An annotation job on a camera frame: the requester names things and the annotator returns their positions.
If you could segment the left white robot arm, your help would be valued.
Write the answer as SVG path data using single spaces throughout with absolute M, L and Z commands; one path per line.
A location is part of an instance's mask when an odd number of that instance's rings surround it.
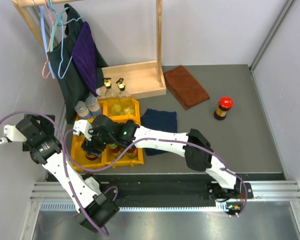
M 87 179 L 77 173 L 65 154 L 65 144 L 46 133 L 37 120 L 28 114 L 16 129 L 25 136 L 25 144 L 31 159 L 49 171 L 68 193 L 78 212 L 77 221 L 92 232 L 108 237 L 106 223 L 119 211 L 119 207 L 109 198 L 101 183 L 92 176 Z

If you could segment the black cap spice jar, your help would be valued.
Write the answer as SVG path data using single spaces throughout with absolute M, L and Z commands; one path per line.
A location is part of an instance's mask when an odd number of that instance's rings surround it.
M 135 122 L 132 120 L 132 119 L 129 119 L 127 122 L 126 122 L 127 125 L 134 125 Z

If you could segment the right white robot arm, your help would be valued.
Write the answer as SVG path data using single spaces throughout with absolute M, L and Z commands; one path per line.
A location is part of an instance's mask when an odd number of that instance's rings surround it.
M 229 170 L 226 162 L 210 147 L 207 139 L 196 129 L 188 133 L 153 130 L 128 120 L 118 123 L 106 115 L 92 122 L 77 120 L 73 127 L 76 135 L 83 135 L 82 149 L 98 154 L 115 145 L 126 154 L 132 149 L 155 149 L 183 157 L 191 170 L 206 172 L 216 182 L 222 194 L 235 198 L 246 186 L 242 178 Z

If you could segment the sauce bottle yellow cap back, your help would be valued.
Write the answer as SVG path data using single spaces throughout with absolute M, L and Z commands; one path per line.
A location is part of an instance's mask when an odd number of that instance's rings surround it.
M 127 150 L 126 154 L 130 159 L 134 159 L 138 156 L 138 150 L 136 147 L 131 147 Z

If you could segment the red lid jar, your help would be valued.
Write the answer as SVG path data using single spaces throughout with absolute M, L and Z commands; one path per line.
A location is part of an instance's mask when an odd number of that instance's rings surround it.
M 85 150 L 84 152 L 85 152 L 85 157 L 90 161 L 97 160 L 102 156 L 102 152 L 99 151 L 98 149 Z
M 228 111 L 233 107 L 234 102 L 228 96 L 223 96 L 218 102 L 218 106 L 214 111 L 214 118 L 216 120 L 224 120 L 227 117 Z

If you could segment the white salt canister front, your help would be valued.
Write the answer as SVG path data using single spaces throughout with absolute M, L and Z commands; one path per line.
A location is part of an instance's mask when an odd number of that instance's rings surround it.
M 93 118 L 93 115 L 89 111 L 86 103 L 83 101 L 78 101 L 74 106 L 74 110 L 82 120 L 88 120 Z

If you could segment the white salt canister back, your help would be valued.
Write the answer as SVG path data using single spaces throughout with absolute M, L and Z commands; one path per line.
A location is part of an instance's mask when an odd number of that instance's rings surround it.
M 85 104 L 89 111 L 91 112 L 93 117 L 97 117 L 102 114 L 101 106 L 97 100 L 97 98 L 94 95 L 89 96 L 85 100 Z

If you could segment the clear oil bottle gold cap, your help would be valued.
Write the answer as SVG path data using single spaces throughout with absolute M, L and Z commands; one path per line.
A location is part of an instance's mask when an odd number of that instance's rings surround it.
M 116 82 L 119 89 L 118 97 L 122 106 L 122 115 L 135 115 L 135 105 L 131 94 L 126 90 L 126 84 L 123 78 Z

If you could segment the white salt canister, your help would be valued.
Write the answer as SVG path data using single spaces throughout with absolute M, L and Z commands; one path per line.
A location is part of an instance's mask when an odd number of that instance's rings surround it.
M 83 101 L 78 101 L 74 106 L 74 110 L 82 120 L 88 120 L 93 118 L 93 115 L 89 111 L 86 103 Z
M 85 104 L 89 111 L 91 112 L 93 117 L 97 117 L 102 114 L 101 106 L 97 100 L 97 98 L 94 95 L 89 96 L 85 100 Z

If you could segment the red lid jar back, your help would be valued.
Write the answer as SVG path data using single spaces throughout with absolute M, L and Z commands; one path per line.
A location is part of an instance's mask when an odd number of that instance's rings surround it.
M 234 102 L 228 96 L 223 96 L 218 102 L 218 106 L 214 111 L 214 118 L 216 120 L 224 120 L 227 117 L 228 111 L 233 107 Z

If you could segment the red lid jar front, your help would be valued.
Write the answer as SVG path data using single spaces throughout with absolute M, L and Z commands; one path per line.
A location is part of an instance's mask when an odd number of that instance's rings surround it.
M 90 161 L 97 160 L 102 156 L 102 152 L 99 151 L 98 149 L 85 150 L 84 152 L 85 152 L 85 157 Z

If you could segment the sauce bottle yellow cap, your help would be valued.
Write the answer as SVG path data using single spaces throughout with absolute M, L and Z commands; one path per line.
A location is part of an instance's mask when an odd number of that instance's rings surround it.
M 131 147 L 127 150 L 126 154 L 130 159 L 134 159 L 138 156 L 138 150 L 136 147 Z
M 123 148 L 115 143 L 109 145 L 110 153 L 114 160 L 116 160 L 122 153 Z

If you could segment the sauce bottle yellow cap front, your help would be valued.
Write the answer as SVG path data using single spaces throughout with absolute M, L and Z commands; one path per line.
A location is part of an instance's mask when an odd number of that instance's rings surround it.
M 122 153 L 123 148 L 115 143 L 109 145 L 110 153 L 114 160 L 116 160 Z

